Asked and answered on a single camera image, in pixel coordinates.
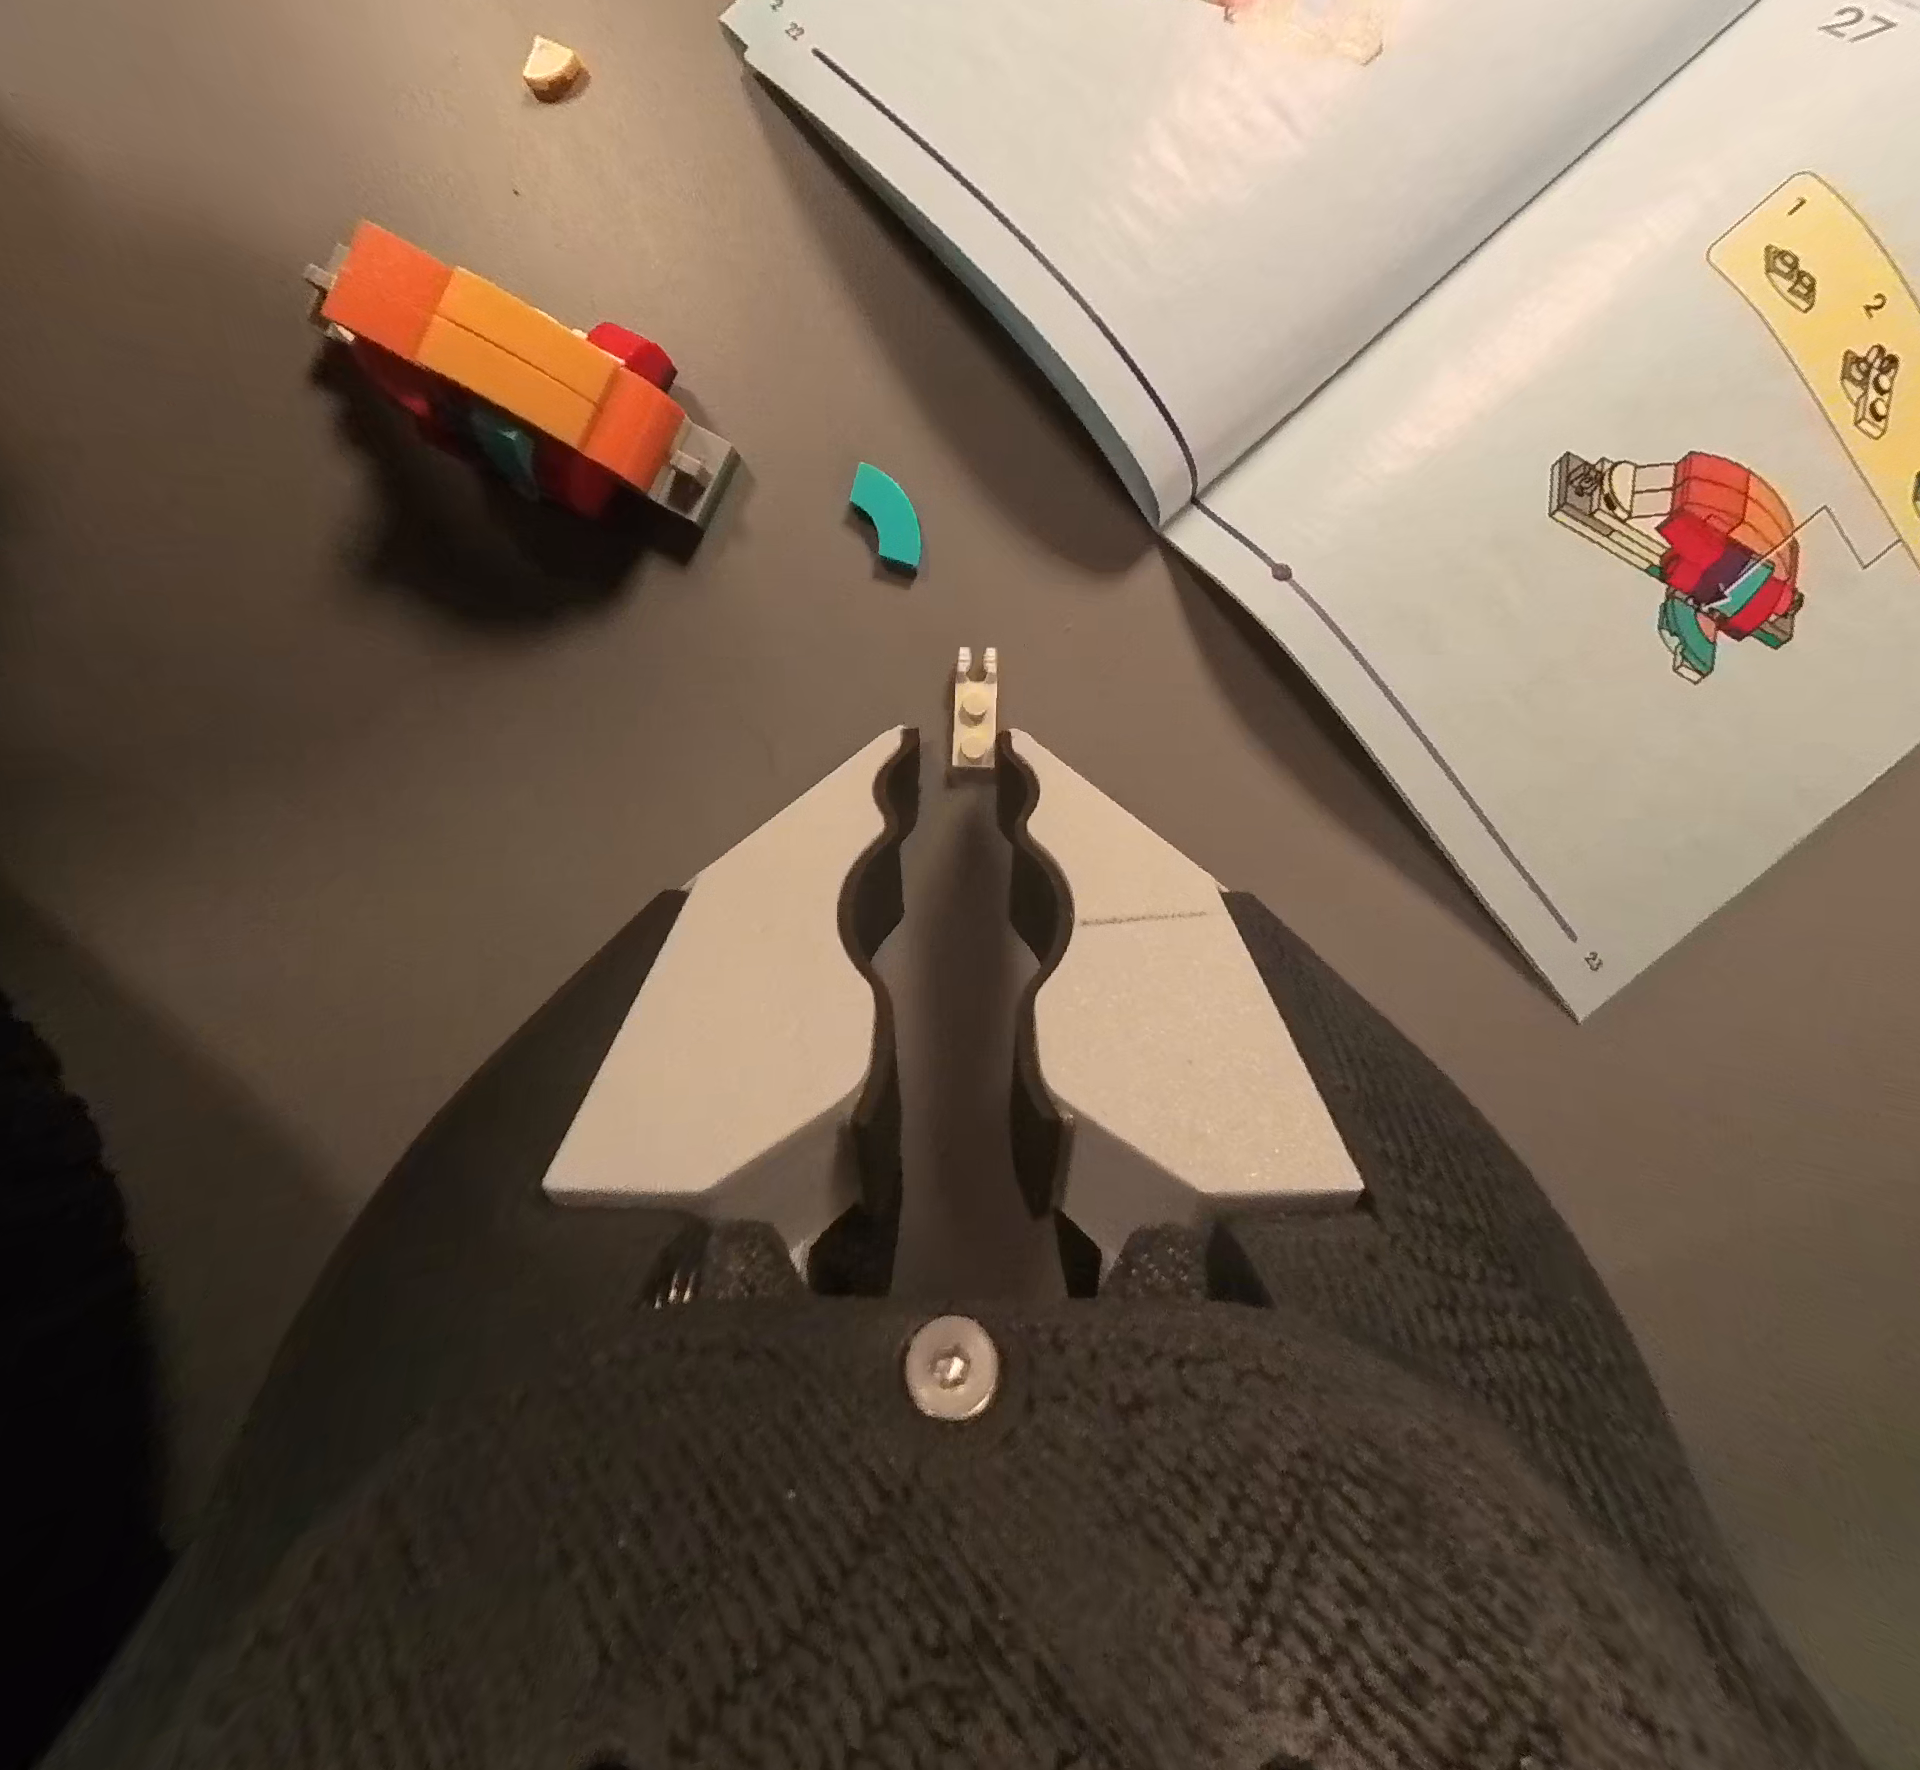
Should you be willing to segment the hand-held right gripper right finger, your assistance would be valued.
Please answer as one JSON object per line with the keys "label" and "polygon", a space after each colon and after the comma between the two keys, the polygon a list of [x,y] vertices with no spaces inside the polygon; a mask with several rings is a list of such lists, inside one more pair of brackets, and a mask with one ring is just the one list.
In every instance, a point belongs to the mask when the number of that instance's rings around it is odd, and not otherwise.
{"label": "hand-held right gripper right finger", "polygon": [[997,746],[1015,1016],[1013,1169],[1090,1298],[1141,1229],[1340,1214],[1362,1172],[1210,872],[1021,730]]}

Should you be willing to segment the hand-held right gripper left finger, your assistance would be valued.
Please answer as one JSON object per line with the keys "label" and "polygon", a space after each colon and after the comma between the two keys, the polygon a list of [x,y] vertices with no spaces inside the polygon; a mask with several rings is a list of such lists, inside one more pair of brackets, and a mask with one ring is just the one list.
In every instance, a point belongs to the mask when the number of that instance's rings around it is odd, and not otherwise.
{"label": "hand-held right gripper left finger", "polygon": [[903,1112],[877,952],[919,772],[919,732],[889,729],[688,883],[549,1200],[765,1226],[814,1292],[891,1292]]}

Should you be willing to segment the teal curved lego tile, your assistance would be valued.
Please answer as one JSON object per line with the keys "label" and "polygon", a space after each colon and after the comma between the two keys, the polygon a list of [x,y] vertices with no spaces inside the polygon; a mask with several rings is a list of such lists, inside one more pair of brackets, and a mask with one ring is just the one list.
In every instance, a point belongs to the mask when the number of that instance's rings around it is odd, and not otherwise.
{"label": "teal curved lego tile", "polygon": [[849,513],[873,547],[877,566],[894,577],[915,580],[924,566],[924,531],[915,504],[887,469],[857,463]]}

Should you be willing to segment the orange lego rainbow build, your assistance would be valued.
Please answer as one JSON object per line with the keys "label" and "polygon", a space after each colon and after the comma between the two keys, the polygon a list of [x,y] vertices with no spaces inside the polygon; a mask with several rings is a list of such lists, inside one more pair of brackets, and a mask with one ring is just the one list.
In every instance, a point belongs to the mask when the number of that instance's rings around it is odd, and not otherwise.
{"label": "orange lego rainbow build", "polygon": [[617,322],[575,329],[372,220],[304,284],[321,334],[423,439],[539,507],[645,509],[707,534],[737,454],[688,413],[663,345]]}

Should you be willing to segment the open lego instruction booklet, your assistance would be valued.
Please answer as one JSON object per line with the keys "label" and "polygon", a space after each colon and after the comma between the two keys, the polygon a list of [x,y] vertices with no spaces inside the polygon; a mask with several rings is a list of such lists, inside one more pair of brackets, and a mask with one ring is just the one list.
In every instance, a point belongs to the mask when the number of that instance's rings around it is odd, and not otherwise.
{"label": "open lego instruction booklet", "polygon": [[1917,749],[1917,0],[736,0],[1587,1017]]}

